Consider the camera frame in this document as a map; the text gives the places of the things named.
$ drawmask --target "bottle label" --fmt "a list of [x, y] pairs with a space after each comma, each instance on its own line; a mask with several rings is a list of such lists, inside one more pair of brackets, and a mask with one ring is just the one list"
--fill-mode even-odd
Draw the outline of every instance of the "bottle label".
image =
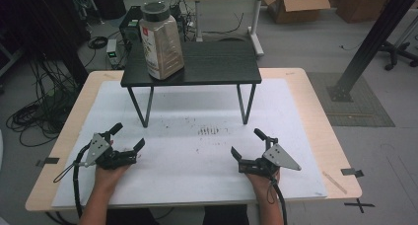
[[160, 79], [160, 68], [157, 58], [156, 39], [154, 32], [147, 28], [141, 28], [142, 43], [144, 45], [145, 60], [147, 61], [148, 72], [154, 78]]

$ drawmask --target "black tape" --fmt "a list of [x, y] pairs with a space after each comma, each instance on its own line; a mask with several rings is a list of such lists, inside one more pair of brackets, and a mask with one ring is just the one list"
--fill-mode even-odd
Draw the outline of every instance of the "black tape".
[[371, 203], [361, 203], [359, 198], [357, 198], [356, 203], [344, 203], [344, 205], [345, 206], [359, 206], [360, 211], [362, 213], [365, 213], [365, 210], [363, 209], [363, 207], [375, 207], [375, 205]]
[[57, 164], [59, 158], [45, 158], [45, 160], [37, 160], [35, 166], [43, 168], [45, 164]]
[[344, 176], [354, 175], [354, 176], [356, 176], [356, 178], [361, 178], [361, 177], [365, 176], [363, 174], [363, 171], [361, 171], [361, 170], [356, 171], [353, 168], [351, 168], [351, 169], [341, 169], [341, 173]]
[[57, 164], [59, 161], [59, 158], [45, 158], [45, 161], [43, 161], [43, 164]]

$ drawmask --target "gray floor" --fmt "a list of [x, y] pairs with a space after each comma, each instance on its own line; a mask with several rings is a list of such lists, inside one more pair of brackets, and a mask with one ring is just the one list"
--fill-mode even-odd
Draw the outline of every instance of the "gray floor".
[[[127, 7], [139, 5], [144, 0], [125, 0]], [[229, 37], [246, 38], [246, 27], [251, 22], [251, 2], [204, 4], [204, 31], [233, 29], [244, 12], [241, 27]], [[418, 15], [411, 10], [391, 35], [391, 41]], [[108, 36], [117, 31], [117, 21], [105, 25], [91, 23], [93, 36]], [[369, 32], [373, 22], [346, 24], [335, 15], [335, 10], [322, 11], [314, 23], [276, 25], [265, 9], [261, 10], [258, 36], [265, 55], [257, 60], [259, 67], [302, 67], [310, 72], [343, 72], [356, 52], [357, 46]], [[414, 39], [410, 36], [408, 48], [418, 54]], [[205, 39], [218, 39], [225, 35], [204, 34]], [[79, 55], [87, 63], [93, 52], [82, 46]], [[396, 127], [333, 127], [351, 166], [365, 174], [359, 178], [363, 190], [360, 201], [375, 207], [345, 206], [355, 199], [332, 201], [307, 201], [288, 203], [289, 224], [418, 224], [418, 69], [400, 59], [391, 71], [383, 70], [388, 63], [386, 53], [378, 53], [364, 77], [381, 101]], [[89, 70], [108, 69], [105, 51], [99, 50]], [[27, 212], [25, 203], [35, 184], [40, 167], [35, 164], [48, 156], [53, 142], [41, 147], [27, 148], [19, 143], [19, 134], [6, 128], [5, 121], [15, 111], [35, 99], [35, 77], [25, 61], [10, 69], [4, 78], [5, 94], [0, 95], [0, 128], [4, 139], [4, 159], [0, 172], [0, 217], [10, 224], [54, 224], [45, 214]], [[25, 137], [33, 142], [43, 138], [38, 130]], [[168, 208], [154, 209], [159, 216]], [[162, 224], [199, 224], [201, 207], [179, 207]], [[64, 216], [76, 221], [74, 212]], [[249, 210], [252, 224], [256, 222], [256, 210]]]

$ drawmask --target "office chair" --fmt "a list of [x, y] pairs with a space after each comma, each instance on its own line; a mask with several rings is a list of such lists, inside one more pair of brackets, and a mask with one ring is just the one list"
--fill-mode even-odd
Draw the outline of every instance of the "office chair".
[[401, 35], [399, 40], [395, 44], [391, 44], [387, 40], [383, 43], [379, 51], [386, 51], [390, 54], [390, 64], [384, 67], [385, 70], [389, 71], [397, 64], [398, 56], [403, 56], [411, 60], [409, 66], [417, 67], [418, 66], [418, 56], [411, 54], [406, 51], [406, 48], [409, 46], [410, 42], [405, 42], [409, 35], [414, 31], [415, 27], [418, 25], [418, 16], [415, 20], [409, 25], [406, 31]]

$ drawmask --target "white bottle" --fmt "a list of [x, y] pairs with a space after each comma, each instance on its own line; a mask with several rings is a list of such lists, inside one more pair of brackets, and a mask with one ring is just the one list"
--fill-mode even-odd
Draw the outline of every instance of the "white bottle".
[[162, 1], [141, 6], [139, 22], [148, 72], [164, 80], [184, 67], [177, 23]]

